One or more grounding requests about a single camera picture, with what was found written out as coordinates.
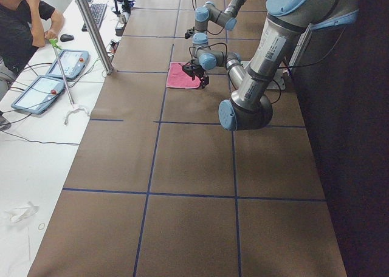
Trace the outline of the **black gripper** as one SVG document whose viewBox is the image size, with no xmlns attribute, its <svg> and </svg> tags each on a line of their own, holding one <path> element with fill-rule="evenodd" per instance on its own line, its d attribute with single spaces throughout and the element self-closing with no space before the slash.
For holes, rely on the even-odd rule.
<svg viewBox="0 0 389 277">
<path fill-rule="evenodd" d="M 205 74 L 205 70 L 197 64 L 193 64 L 191 66 L 191 78 L 194 80 L 195 78 L 200 79 L 200 88 L 204 89 L 209 84 L 209 76 Z"/>
</svg>

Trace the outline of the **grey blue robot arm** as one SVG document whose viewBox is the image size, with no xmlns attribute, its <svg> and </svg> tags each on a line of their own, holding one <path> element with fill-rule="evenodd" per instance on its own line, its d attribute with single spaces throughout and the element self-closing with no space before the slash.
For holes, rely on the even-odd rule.
<svg viewBox="0 0 389 277">
<path fill-rule="evenodd" d="M 229 131 L 265 127 L 272 119 L 272 105 L 264 92 L 294 41 L 306 29 L 322 29 L 352 24 L 358 14 L 359 0 L 266 0 L 267 16 L 260 43 L 247 66 L 235 52 L 212 50 L 208 44 L 208 23 L 233 30 L 236 16 L 247 0 L 231 0 L 222 11 L 206 2 L 195 10 L 191 60 L 182 70 L 191 78 L 208 84 L 206 71 L 225 67 L 237 90 L 218 109 L 222 127 Z"/>
<path fill-rule="evenodd" d="M 218 9 L 213 2 L 207 1 L 194 10 L 194 33 L 208 32 L 208 23 L 213 22 L 224 30 L 231 31 L 236 25 L 236 17 L 247 0 L 231 0 L 225 10 Z"/>
</svg>

